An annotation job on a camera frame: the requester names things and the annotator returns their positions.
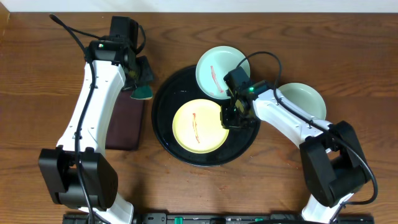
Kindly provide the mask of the green sponge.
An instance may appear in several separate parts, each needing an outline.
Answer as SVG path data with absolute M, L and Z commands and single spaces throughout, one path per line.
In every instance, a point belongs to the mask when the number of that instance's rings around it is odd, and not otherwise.
M 149 85 L 137 87 L 130 95 L 135 100 L 150 100 L 152 97 L 153 91 Z

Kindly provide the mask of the yellow plate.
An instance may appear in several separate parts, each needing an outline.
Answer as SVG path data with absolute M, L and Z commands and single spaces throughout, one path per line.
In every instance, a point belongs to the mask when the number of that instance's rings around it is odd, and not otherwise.
M 172 121 L 178 144 L 194 154 L 215 151 L 226 141 L 229 131 L 222 127 L 221 106 L 214 101 L 197 99 L 181 106 Z

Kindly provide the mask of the light blue plate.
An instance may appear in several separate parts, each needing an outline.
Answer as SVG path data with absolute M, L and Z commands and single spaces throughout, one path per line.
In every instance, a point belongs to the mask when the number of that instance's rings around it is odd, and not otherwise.
M 198 86 L 214 99 L 230 99 L 224 77 L 244 58 L 241 51 L 229 46 L 213 47 L 206 51 L 199 59 L 195 71 Z

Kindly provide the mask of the pale green plate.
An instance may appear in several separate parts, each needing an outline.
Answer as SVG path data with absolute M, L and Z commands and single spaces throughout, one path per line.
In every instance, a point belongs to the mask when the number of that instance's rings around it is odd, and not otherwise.
M 303 83 L 288 83 L 279 87 L 292 103 L 318 119 L 326 118 L 326 104 L 321 94 Z

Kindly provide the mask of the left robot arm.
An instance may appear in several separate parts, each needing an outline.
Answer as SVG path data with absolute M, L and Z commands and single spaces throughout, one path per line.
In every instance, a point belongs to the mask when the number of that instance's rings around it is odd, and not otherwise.
M 52 201 L 89 214 L 88 223 L 131 223 L 134 207 L 118 193 L 118 175 L 105 158 L 106 133 L 119 93 L 154 78 L 144 46 L 94 40 L 86 48 L 84 81 L 71 120 L 39 168 Z

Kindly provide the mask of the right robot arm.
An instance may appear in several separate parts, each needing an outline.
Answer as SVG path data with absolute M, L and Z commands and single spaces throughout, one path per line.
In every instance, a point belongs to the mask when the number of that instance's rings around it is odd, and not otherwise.
M 310 223 L 338 223 L 338 214 L 361 187 L 374 182 L 353 127 L 316 119 L 265 81 L 224 78 L 231 104 L 221 109 L 226 128 L 245 128 L 264 121 L 300 151 L 305 183 L 311 196 L 301 212 Z

